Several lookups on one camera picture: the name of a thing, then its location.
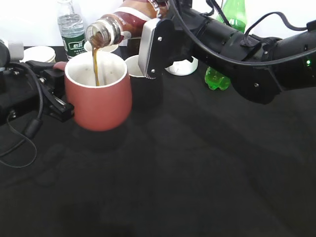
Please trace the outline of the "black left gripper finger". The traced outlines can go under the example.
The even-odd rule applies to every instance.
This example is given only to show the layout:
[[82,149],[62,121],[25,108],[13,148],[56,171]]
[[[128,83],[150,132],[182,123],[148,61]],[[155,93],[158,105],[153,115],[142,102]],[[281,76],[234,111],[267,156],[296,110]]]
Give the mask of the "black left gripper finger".
[[50,93],[58,98],[62,98],[65,95],[65,73],[60,69],[54,69],[53,66],[55,63],[30,60],[26,64],[40,79],[43,79],[42,83]]
[[64,102],[62,99],[52,94],[45,86],[41,86],[44,97],[45,115],[48,115],[60,122],[70,120],[74,115],[74,106],[70,103]]

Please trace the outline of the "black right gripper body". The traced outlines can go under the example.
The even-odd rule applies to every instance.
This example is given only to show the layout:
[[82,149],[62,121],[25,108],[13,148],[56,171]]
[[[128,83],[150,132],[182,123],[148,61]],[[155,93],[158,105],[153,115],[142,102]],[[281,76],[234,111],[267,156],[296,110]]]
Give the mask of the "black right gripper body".
[[[175,5],[182,20],[187,24],[188,29],[192,32],[192,34],[196,35],[201,28],[202,23],[205,21],[205,18],[201,16],[199,12],[192,9],[191,0],[176,0]],[[166,17],[163,19],[171,20],[174,25],[174,36],[171,38],[173,48],[171,54],[171,65],[176,61],[188,60],[192,62],[192,50],[195,43],[174,16],[172,8],[169,9]]]

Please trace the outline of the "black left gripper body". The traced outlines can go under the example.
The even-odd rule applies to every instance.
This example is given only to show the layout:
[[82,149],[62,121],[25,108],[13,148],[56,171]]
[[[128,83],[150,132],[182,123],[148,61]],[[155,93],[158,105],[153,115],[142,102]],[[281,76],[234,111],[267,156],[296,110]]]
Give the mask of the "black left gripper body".
[[34,77],[25,68],[38,76],[49,68],[49,63],[29,60],[25,63],[0,62],[0,123],[6,123],[9,112],[15,111],[17,117],[31,111],[38,111],[42,117],[43,106],[40,106],[39,90]]

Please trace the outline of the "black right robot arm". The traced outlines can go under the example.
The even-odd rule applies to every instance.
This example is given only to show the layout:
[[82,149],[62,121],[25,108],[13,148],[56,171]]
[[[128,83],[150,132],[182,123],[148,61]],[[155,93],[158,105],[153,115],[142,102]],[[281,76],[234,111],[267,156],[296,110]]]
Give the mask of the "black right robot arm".
[[170,4],[165,17],[143,26],[138,63],[145,77],[155,79],[175,61],[196,58],[259,104],[270,103],[282,91],[315,86],[315,21],[292,27],[297,34],[289,38],[261,38],[193,10],[189,0]]

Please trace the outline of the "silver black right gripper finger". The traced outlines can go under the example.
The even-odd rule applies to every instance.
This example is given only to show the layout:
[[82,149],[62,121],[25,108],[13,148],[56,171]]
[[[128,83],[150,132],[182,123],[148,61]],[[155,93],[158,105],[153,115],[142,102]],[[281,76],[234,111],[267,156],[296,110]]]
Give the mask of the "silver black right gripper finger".
[[144,77],[156,79],[171,65],[174,25],[169,19],[152,19],[143,26],[138,65]]

